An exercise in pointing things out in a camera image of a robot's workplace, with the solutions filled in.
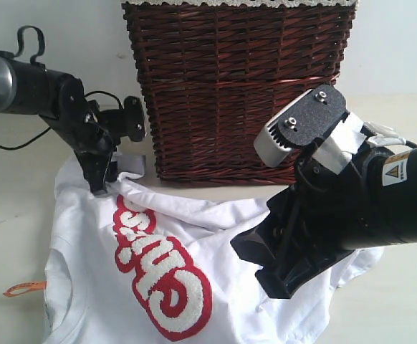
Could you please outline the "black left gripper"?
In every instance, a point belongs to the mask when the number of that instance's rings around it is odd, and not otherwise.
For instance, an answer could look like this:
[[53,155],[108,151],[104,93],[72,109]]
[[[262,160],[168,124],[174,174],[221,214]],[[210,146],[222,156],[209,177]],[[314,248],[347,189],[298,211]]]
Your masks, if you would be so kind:
[[90,192],[94,196],[106,194],[106,179],[109,183],[117,180],[120,153],[110,134],[94,120],[81,80],[59,78],[49,109],[39,117],[79,156]]

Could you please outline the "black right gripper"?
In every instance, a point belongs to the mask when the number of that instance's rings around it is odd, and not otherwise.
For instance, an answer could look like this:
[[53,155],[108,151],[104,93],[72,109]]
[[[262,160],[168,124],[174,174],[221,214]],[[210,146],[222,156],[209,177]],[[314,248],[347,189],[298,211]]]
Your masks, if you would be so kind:
[[237,234],[237,256],[261,268],[255,277],[269,298],[292,298],[304,284],[352,254],[372,254],[369,243],[345,243],[367,234],[369,165],[377,150],[363,148],[336,175],[302,150],[294,163],[296,181],[267,202],[269,215]]

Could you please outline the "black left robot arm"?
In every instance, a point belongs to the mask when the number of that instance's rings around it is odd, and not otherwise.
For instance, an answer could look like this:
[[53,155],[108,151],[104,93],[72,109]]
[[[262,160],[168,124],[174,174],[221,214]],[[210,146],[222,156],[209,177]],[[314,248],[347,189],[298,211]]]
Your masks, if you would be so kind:
[[0,113],[38,115],[74,152],[90,192],[106,194],[115,143],[82,81],[66,72],[0,56]]

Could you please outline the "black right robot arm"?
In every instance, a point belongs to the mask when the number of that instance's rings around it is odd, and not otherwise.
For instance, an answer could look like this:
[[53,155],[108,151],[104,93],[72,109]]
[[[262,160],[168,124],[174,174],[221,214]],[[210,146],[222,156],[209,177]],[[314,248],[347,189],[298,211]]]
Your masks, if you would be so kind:
[[267,201],[267,217],[231,240],[259,266],[268,297],[291,298],[358,249],[417,243],[417,146],[396,154],[363,145],[339,174],[305,149],[294,177]]

